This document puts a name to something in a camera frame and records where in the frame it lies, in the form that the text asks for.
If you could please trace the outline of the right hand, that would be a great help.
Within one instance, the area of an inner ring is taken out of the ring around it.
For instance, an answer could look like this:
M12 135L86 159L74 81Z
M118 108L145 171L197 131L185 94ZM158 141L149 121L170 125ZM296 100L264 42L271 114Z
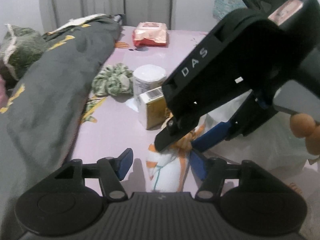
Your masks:
M308 114L299 113L290 117L290 129L297 138L305 140L306 149L319 155L319 124Z

